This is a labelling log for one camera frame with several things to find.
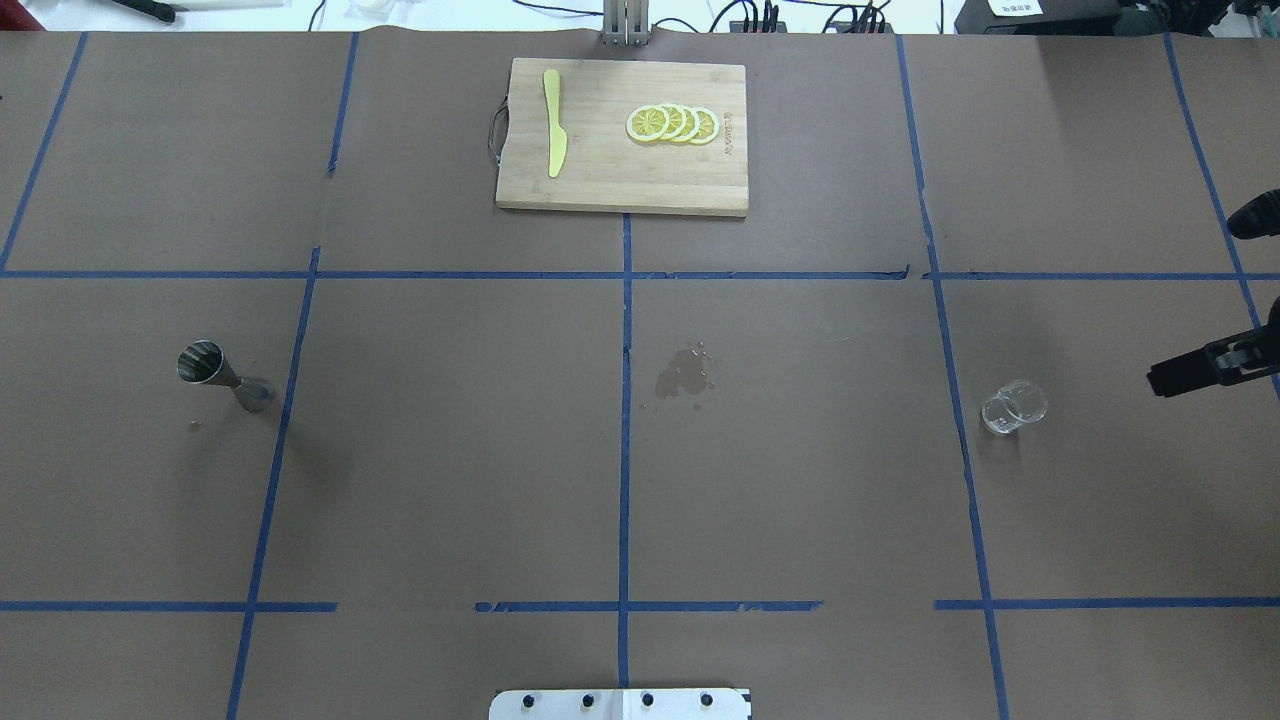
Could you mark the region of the clear glass measuring cup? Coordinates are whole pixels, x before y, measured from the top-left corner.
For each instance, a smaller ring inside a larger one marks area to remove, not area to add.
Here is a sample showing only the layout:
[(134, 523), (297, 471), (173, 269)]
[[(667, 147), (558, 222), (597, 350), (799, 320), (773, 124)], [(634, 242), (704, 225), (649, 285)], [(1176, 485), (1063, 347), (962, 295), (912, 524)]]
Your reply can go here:
[(1000, 436), (1010, 436), (1037, 421), (1048, 410), (1044, 391), (1032, 380), (1016, 379), (1001, 386), (980, 407), (986, 428)]

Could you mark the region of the steel jigger shaker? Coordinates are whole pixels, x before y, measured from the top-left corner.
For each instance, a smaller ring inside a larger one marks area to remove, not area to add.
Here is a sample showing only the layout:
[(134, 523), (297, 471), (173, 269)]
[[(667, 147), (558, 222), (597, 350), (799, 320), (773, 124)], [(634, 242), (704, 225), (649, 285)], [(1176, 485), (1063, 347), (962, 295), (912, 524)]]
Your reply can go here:
[(191, 386), (229, 389), (247, 413), (264, 413), (276, 397), (269, 380), (241, 375), (221, 346), (211, 340), (197, 340), (183, 348), (175, 360), (175, 373)]

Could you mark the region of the black box with label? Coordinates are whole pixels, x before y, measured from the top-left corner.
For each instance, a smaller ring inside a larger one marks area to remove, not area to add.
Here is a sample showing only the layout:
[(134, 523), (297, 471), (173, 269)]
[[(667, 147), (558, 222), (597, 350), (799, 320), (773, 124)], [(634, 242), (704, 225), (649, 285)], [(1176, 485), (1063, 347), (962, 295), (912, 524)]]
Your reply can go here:
[(965, 1), (956, 35), (1111, 36), (1121, 1)]

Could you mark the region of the lemon slice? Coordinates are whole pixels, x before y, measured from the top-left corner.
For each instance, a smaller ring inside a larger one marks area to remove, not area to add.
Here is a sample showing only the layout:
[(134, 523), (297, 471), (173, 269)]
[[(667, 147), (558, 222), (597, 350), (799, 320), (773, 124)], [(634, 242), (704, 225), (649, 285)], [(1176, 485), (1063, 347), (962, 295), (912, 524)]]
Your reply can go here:
[(659, 137), (660, 141), (673, 142), (672, 138), (684, 128), (685, 119), (681, 113), (681, 106), (685, 105), (675, 102), (663, 102), (659, 105), (659, 109), (662, 109), (667, 117), (666, 127)]
[(714, 141), (721, 132), (719, 117), (709, 108), (692, 108), (691, 111), (696, 120), (696, 127), (687, 143), (704, 146)]
[(699, 108), (681, 106), (685, 119), (684, 128), (672, 138), (676, 143), (686, 143), (696, 138), (701, 127), (701, 113)]
[(628, 114), (625, 128), (627, 136), (639, 143), (660, 140), (671, 123), (669, 113), (662, 105), (641, 105)]

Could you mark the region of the wooden cutting board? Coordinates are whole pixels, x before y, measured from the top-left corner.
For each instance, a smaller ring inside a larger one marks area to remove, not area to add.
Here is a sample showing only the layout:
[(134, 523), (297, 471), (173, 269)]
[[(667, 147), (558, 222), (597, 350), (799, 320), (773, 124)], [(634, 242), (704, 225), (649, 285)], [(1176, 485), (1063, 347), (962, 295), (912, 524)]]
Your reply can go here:
[[(561, 122), (568, 151), (547, 176), (548, 124), (541, 74), (562, 77)], [(719, 135), (695, 146), (632, 141), (628, 114), (641, 105), (709, 108)], [(617, 211), (744, 218), (750, 208), (748, 73), (739, 64), (517, 58), (506, 97), (495, 204), (504, 209)]]

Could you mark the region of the yellow plastic knife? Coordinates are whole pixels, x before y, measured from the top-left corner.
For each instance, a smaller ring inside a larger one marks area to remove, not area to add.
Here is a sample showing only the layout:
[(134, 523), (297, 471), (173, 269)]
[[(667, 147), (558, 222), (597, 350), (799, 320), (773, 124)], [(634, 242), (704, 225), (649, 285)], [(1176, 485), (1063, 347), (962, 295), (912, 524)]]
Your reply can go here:
[(547, 68), (541, 74), (548, 124), (547, 176), (558, 178), (568, 151), (568, 135), (561, 122), (562, 77), (558, 69)]

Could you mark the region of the aluminium frame post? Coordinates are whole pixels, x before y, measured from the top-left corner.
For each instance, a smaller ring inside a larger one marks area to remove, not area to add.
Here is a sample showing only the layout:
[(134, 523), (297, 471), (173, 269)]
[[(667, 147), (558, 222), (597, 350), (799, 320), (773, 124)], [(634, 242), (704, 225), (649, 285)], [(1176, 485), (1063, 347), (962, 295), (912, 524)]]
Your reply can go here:
[(604, 0), (602, 44), (607, 47), (640, 47), (652, 37), (648, 0)]

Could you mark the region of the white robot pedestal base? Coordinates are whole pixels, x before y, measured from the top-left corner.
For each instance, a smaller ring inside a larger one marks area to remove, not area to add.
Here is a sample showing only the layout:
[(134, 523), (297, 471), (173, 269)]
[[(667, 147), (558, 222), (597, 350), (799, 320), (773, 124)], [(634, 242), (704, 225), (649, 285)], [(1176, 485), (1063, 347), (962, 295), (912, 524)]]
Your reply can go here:
[(489, 719), (751, 719), (750, 692), (727, 687), (503, 691)]

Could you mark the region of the black handled tool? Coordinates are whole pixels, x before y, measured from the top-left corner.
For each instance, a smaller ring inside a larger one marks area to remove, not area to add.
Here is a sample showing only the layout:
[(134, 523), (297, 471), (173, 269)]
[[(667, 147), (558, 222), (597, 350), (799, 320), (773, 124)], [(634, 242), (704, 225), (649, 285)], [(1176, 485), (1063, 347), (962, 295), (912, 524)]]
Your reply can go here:
[(177, 22), (177, 9), (168, 3), (154, 0), (111, 0), (111, 3), (150, 17), (166, 26)]

